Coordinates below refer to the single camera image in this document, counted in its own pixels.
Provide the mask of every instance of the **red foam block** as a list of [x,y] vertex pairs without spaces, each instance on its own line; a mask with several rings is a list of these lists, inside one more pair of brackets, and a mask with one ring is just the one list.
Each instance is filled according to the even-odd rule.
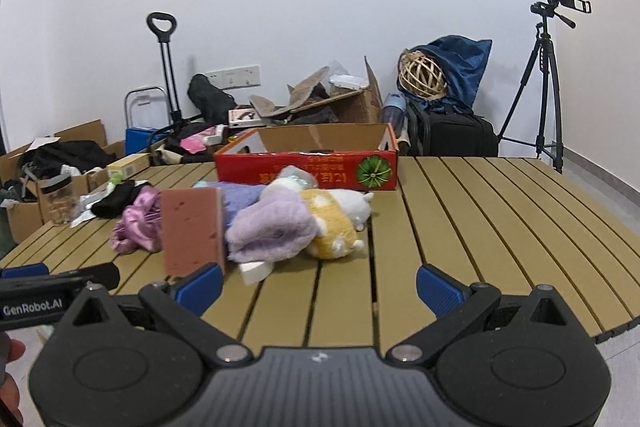
[[186,277],[206,263],[225,270],[222,190],[169,188],[160,195],[166,275]]

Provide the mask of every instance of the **jar lid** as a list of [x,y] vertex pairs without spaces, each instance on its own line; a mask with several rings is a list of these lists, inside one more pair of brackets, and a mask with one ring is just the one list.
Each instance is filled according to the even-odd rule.
[[43,194],[50,194],[60,188],[66,187],[71,184],[71,174],[59,174],[50,180],[47,180],[40,186],[40,191]]

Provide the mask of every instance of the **woven rattan ball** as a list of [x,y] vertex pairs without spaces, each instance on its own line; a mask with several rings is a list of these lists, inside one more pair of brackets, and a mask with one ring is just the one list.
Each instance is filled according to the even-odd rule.
[[398,80],[407,91],[423,100],[437,100],[447,94],[442,68],[433,57],[404,50],[398,60]]

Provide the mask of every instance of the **baseboard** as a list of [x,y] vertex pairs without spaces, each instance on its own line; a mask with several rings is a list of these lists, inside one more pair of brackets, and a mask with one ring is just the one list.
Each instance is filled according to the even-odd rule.
[[627,200],[630,200],[632,203],[640,206],[640,192],[635,190],[631,185],[623,182],[621,179],[616,178],[611,174],[611,172],[606,171],[584,156],[579,155],[577,152],[567,149],[567,147],[564,147],[564,157],[570,162],[575,163],[578,167],[596,176],[597,179],[603,181],[609,185],[609,187],[613,188],[613,190],[622,194]]

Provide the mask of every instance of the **pink satin scrunchie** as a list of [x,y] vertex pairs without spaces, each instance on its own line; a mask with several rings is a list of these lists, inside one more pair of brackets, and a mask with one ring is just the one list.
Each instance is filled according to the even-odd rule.
[[119,254],[144,248],[151,253],[162,250],[160,239],[160,192],[150,186],[142,187],[136,201],[122,213],[113,232],[111,248]]

